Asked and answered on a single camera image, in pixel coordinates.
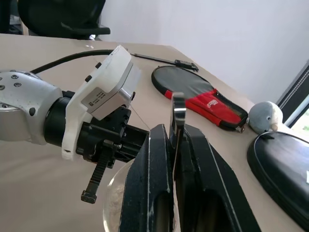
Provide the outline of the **black zippered case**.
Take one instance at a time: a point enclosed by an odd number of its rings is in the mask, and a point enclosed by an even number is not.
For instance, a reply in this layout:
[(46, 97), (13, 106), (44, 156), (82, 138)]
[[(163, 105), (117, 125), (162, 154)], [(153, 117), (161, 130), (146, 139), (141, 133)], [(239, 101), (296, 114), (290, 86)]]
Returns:
[(309, 232), (309, 142), (284, 132), (264, 132), (250, 143), (247, 162), (268, 195)]

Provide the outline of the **black red paddle case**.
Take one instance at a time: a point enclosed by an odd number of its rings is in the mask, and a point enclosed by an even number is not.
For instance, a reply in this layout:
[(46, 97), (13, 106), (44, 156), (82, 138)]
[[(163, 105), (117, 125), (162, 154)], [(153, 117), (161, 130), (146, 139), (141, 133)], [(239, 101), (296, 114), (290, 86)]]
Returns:
[(226, 131), (242, 133), (248, 113), (222, 95), (210, 82), (184, 68), (159, 66), (152, 72), (154, 87), (166, 98), (182, 92), (185, 106)]

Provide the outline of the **black window frame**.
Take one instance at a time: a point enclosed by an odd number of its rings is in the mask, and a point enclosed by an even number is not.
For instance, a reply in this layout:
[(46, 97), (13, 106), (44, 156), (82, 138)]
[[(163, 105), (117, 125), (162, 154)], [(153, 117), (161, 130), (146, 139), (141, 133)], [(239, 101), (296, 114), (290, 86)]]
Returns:
[(309, 109), (309, 60), (277, 101), (283, 123), (291, 128)]

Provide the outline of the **metal spoon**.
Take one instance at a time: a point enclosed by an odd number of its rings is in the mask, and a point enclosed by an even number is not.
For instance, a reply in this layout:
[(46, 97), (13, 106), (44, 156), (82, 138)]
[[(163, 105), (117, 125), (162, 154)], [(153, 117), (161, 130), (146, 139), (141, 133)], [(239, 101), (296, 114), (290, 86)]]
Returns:
[(183, 140), (185, 116), (186, 106), (184, 94), (181, 92), (172, 93), (169, 142), (173, 179), (175, 178), (177, 159), (180, 156), (179, 152)]

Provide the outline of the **finger of the black ribbed left gripper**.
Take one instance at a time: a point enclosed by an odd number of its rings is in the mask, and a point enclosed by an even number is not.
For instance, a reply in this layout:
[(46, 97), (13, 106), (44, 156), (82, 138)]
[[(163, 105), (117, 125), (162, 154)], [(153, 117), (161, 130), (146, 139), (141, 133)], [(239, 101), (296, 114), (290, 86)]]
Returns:
[(114, 150), (111, 147), (104, 146), (99, 153), (96, 167), (92, 173), (86, 189), (81, 194), (81, 200), (86, 203), (94, 204), (97, 200), (97, 190), (107, 168), (114, 165)]

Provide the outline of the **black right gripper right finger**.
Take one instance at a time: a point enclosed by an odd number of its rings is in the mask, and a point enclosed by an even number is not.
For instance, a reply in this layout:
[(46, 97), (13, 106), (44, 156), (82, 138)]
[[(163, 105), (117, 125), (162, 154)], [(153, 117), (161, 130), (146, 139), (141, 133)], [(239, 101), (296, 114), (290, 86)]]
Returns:
[(181, 232), (261, 232), (232, 168), (186, 125), (176, 168)]

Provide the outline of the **black office chair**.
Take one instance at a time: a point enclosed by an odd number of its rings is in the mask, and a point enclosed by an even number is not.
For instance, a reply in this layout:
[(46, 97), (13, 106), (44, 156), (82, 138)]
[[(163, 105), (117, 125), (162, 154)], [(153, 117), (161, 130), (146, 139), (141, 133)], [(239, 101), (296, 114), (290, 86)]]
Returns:
[(18, 0), (22, 22), (43, 37), (88, 40), (91, 35), (108, 35), (109, 27), (99, 18), (106, 0)]

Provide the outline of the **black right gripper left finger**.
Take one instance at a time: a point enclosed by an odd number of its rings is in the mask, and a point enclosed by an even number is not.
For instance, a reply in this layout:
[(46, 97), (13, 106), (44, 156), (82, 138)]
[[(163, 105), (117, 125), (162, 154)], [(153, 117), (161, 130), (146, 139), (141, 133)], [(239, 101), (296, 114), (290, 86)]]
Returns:
[(172, 232), (172, 170), (165, 126), (152, 128), (125, 183), (119, 232)]

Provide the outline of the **grey plush bird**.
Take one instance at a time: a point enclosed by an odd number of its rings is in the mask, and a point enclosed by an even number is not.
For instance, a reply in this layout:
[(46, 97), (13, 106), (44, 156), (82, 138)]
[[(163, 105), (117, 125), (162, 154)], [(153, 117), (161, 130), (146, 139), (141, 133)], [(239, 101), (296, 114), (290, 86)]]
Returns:
[(249, 126), (257, 133), (277, 131), (283, 121), (282, 110), (273, 102), (255, 104), (248, 113)]

